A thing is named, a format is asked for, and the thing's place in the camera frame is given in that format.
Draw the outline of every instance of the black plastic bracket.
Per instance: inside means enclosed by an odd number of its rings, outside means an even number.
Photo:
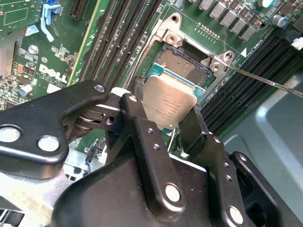
[[[40,179],[57,175],[69,150],[66,134],[79,113],[109,97],[105,88],[100,92],[94,86],[96,82],[85,81],[0,112],[0,128],[12,127],[21,133],[14,142],[0,141],[0,170]],[[38,141],[44,136],[55,138],[58,149],[39,148]]]
[[[108,144],[107,163],[134,150],[150,210],[162,221],[175,220],[185,209],[186,201],[159,129],[147,119],[141,101],[132,94],[124,94],[120,105],[125,126],[117,140]],[[168,195],[171,186],[177,189],[176,201]]]
[[[299,219],[246,155],[233,152],[230,159],[237,170],[246,213],[256,226],[302,226]]]
[[[191,162],[207,170],[211,222],[215,226],[229,227],[231,223],[255,226],[246,215],[234,164],[219,138],[208,132],[197,107],[190,111],[179,128],[184,151],[190,155]]]

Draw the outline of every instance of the mounting hole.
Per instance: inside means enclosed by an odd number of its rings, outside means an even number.
[[[229,53],[226,53],[226,54],[225,54],[225,58],[226,58],[226,59],[232,58],[232,53],[230,53],[230,52],[229,52]]]
[[[262,22],[261,24],[260,24],[260,28],[265,28],[266,27],[266,23],[265,22]]]
[[[231,176],[226,175],[226,179],[227,179],[229,182],[232,182],[232,177],[231,177]]]
[[[153,148],[154,148],[155,150],[160,150],[160,146],[159,146],[158,144],[156,144],[156,143],[153,145]]]
[[[177,16],[172,16],[171,20],[175,23],[177,23],[179,21]]]
[[[106,119],[105,119],[105,122],[106,122],[106,124],[107,125],[111,125],[111,124],[113,124],[114,123],[114,118],[113,117],[107,117]]]

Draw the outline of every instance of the metal rivet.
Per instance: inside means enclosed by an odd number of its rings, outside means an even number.
[[[98,92],[104,92],[104,91],[105,91],[104,87],[102,87],[102,86],[99,85],[99,84],[96,84],[96,85],[94,86],[94,89],[95,89],[96,91],[98,91]]]
[[[38,140],[38,147],[44,151],[55,151],[60,143],[55,136],[43,136]]]
[[[243,217],[237,208],[230,206],[229,213],[232,219],[234,220],[234,222],[236,222],[237,224],[243,224]]]
[[[246,162],[247,159],[243,156],[243,155],[240,155],[240,158],[242,159],[242,161]]]
[[[169,200],[173,202],[178,202],[181,198],[178,188],[176,188],[176,186],[173,186],[172,184],[168,184],[165,186],[165,193]]]
[[[11,143],[18,140],[21,136],[21,132],[14,127],[0,128],[0,141]]]
[[[214,136],[214,140],[217,142],[217,143],[221,143],[220,139],[216,136]]]
[[[226,175],[226,179],[227,179],[229,182],[232,182],[232,177],[231,177],[231,176]]]
[[[137,102],[138,99],[135,96],[129,96],[129,99],[132,100],[133,102]]]
[[[159,146],[158,144],[156,144],[156,143],[153,145],[153,148],[154,148],[155,150],[160,150],[160,146]]]

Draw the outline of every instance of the silver capacitor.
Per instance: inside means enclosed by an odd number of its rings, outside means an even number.
[[[284,27],[285,25],[287,25],[287,18],[277,14],[274,15],[273,17],[273,25],[277,26],[277,27]]]
[[[33,88],[29,84],[18,89],[19,94],[21,94],[22,96],[27,96],[32,91],[33,91]]]

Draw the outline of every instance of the motherboard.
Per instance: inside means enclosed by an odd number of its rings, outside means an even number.
[[[130,90],[155,121],[170,114],[156,123],[180,151],[192,105],[224,135],[275,90],[224,64],[284,83],[303,65],[302,32],[302,0],[0,0],[0,109],[92,79]],[[168,100],[178,87],[190,102]],[[100,156],[104,144],[94,130],[71,147]]]

